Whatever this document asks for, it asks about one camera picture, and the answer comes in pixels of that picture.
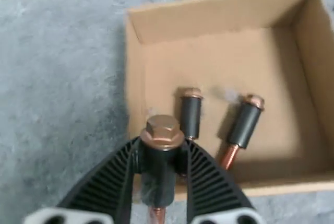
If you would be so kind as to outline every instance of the cardboard box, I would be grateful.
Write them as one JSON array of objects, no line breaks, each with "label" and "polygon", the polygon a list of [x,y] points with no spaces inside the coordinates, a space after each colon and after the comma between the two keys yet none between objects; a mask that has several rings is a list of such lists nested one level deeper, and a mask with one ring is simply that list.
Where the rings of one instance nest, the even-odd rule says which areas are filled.
[{"label": "cardboard box", "polygon": [[[177,116],[177,91],[204,93],[200,139],[221,157],[230,103],[257,93],[266,109],[231,170],[248,196],[334,189],[334,38],[321,0],[185,0],[129,11],[129,133],[151,113]],[[178,185],[176,199],[186,199]]]}]

